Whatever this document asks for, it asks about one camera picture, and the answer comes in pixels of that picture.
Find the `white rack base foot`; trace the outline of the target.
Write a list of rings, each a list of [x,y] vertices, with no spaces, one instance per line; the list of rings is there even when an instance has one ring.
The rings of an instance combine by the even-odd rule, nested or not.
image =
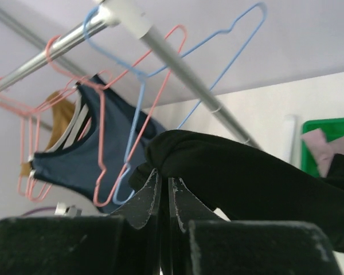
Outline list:
[[[298,119],[295,115],[287,115],[283,121],[283,140],[281,153],[282,160],[289,164],[293,164],[297,122]]]

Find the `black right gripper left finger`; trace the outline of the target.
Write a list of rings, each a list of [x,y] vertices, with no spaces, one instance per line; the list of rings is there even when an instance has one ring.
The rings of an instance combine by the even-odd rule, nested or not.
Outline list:
[[[153,171],[106,216],[0,220],[0,274],[158,274],[161,185]]]

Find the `green plastic tray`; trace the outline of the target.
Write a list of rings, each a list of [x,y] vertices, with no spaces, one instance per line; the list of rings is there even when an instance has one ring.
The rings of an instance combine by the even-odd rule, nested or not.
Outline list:
[[[302,124],[301,134],[318,128],[324,132],[328,142],[331,142],[337,138],[341,138],[344,136],[344,117],[306,121]],[[301,142],[300,168],[302,171],[312,176],[319,176],[315,160],[304,142]]]

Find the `pink hanger with striped top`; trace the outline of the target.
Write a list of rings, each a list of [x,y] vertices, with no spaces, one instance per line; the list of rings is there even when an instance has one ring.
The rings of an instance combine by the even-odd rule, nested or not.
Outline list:
[[[33,160],[34,153],[38,151],[39,145],[39,138],[40,138],[40,122],[41,122],[41,114],[51,109],[51,106],[60,101],[60,97],[67,99],[68,96],[72,95],[76,91],[76,87],[71,86],[75,83],[75,80],[71,79],[65,86],[65,88],[58,90],[59,96],[55,101],[52,103],[47,103],[46,100],[38,105],[37,107],[30,107],[25,105],[19,101],[13,100],[9,97],[0,95],[0,108],[9,111],[15,115],[17,115],[21,119],[21,131],[20,131],[20,160],[22,163],[30,163]],[[24,161],[24,129],[25,129],[25,120],[29,123],[29,158],[28,161]],[[33,196],[33,189],[36,184],[36,180],[34,179],[34,170],[31,167],[29,176],[19,176],[18,184],[17,184],[17,191],[19,195],[27,197],[28,200],[34,202],[43,201],[43,199],[48,194],[49,190],[51,189],[50,183],[44,183],[40,193],[38,196]]]

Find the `silver clothes rack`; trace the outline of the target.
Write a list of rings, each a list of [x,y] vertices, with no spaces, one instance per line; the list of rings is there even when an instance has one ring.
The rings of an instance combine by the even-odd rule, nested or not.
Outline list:
[[[225,105],[216,99],[192,68],[167,43],[155,26],[146,18],[134,1],[98,1],[83,23],[68,34],[55,39],[48,50],[32,57],[29,61],[0,79],[0,92],[45,66],[48,60],[63,56],[66,52],[104,30],[107,27],[123,25],[133,36],[143,41],[150,50],[171,69],[179,80],[188,87],[209,108],[212,114],[243,143],[259,148],[254,138],[239,124]]]

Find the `pink wire hanger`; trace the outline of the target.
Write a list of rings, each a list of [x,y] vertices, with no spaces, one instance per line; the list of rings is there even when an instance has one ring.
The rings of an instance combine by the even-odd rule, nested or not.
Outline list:
[[[142,127],[141,130],[139,131],[138,136],[134,136],[134,133],[136,131],[136,124],[138,122],[139,119],[139,113],[140,113],[140,108],[142,105],[142,101],[144,98],[144,92],[145,92],[145,87],[146,87],[146,78],[150,78],[156,74],[158,74],[159,72],[162,71],[162,69],[159,69],[153,73],[150,74],[144,74],[143,72],[137,72],[135,69],[135,66],[138,65],[145,57],[147,57],[151,51],[149,50],[147,53],[145,53],[140,59],[138,59],[134,64],[132,65],[128,65],[126,64],[124,67],[126,68],[126,70],[121,73],[117,78],[111,80],[107,85],[100,85],[100,84],[95,84],[94,82],[91,82],[87,76],[78,76],[75,75],[69,71],[63,70],[60,67],[56,66],[53,64],[53,60],[54,60],[54,49],[53,49],[53,45],[57,42],[60,42],[60,36],[54,36],[52,37],[46,47],[45,47],[45,59],[47,61],[47,63],[57,72],[65,75],[65,76],[69,76],[71,77],[73,80],[78,80],[80,81],[81,84],[85,84],[86,86],[93,88],[98,94],[99,94],[99,98],[100,98],[100,111],[99,111],[99,143],[98,143],[98,166],[101,169],[101,173],[99,175],[99,177],[96,180],[95,183],[95,188],[94,188],[94,192],[93,192],[93,204],[96,207],[104,207],[107,204],[110,203],[110,201],[113,199],[113,196],[116,195],[118,193],[118,189],[119,189],[119,184],[122,182],[122,179],[125,177],[125,175],[127,175],[127,173],[130,170],[130,160],[134,154],[134,151],[149,123],[149,120],[151,118],[151,115],[153,114],[154,108],[157,105],[159,98],[162,94],[162,92],[165,89],[165,86],[167,85],[167,82],[170,78],[171,75],[171,71],[168,71],[160,89],[159,92],[153,102],[153,105],[150,108],[150,112],[148,113]],[[104,123],[105,123],[105,94],[104,91],[109,88],[111,85],[113,85],[114,83],[116,83],[119,79],[121,79],[125,74],[127,74],[128,72],[133,72],[136,74],[139,82],[140,82],[140,91],[139,91],[139,98],[138,98],[138,103],[136,105],[136,111],[134,112],[134,118],[131,124],[131,129],[130,129],[130,134],[129,134],[129,138],[127,141],[127,146],[126,146],[126,150],[125,150],[125,154],[124,154],[124,159],[123,159],[123,167],[119,172],[118,177],[116,178],[116,181],[114,183],[114,186],[112,187],[111,191],[108,194],[107,199],[105,200],[105,202],[99,202],[98,201],[98,195],[100,192],[100,188],[101,188],[101,180],[103,178],[103,176],[106,174],[107,172],[107,168],[103,162],[103,152],[104,152]]]

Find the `pink crumpled garment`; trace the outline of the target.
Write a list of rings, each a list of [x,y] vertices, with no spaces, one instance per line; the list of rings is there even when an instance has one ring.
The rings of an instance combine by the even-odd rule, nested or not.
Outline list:
[[[344,155],[344,136],[328,142],[325,133],[318,128],[304,133],[302,140],[314,158],[320,176],[327,176],[336,154]]]

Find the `blue tank top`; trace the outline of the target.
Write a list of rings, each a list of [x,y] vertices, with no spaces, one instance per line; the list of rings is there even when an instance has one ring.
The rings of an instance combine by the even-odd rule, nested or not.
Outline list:
[[[84,107],[88,112],[81,119],[81,133],[69,147],[52,153],[36,153],[32,160],[34,178],[75,191],[93,199],[97,178],[99,143],[99,94],[86,85],[77,85]],[[135,107],[108,88],[105,94],[104,152],[107,168],[101,180],[99,202],[105,202],[123,166]]]

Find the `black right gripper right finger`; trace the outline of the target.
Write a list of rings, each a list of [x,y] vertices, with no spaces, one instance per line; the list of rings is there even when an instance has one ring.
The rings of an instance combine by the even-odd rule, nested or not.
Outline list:
[[[225,221],[169,179],[172,274],[341,274],[330,243],[298,221]]]

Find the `black tank top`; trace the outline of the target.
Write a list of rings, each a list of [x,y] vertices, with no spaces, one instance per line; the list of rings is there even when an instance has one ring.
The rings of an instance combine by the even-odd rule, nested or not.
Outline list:
[[[208,208],[231,220],[306,221],[319,226],[344,253],[344,155],[336,154],[322,178],[256,148],[219,136],[166,131],[144,152],[129,178],[140,190],[153,169],[181,178]]]

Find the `brown tank top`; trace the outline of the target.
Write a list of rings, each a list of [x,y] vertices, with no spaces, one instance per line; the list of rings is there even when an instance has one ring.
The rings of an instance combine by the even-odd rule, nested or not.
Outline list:
[[[57,96],[59,96],[59,91],[53,92],[48,96],[46,102],[53,102]],[[48,145],[46,146],[45,152],[55,151],[60,148],[61,141],[60,138],[65,133],[65,130],[69,126],[71,119],[75,113],[75,104],[68,101],[67,99],[60,97],[60,101],[54,103],[51,106],[52,118],[53,118],[53,128],[51,137],[49,139]],[[29,176],[31,170],[30,163],[22,163],[20,176]]]

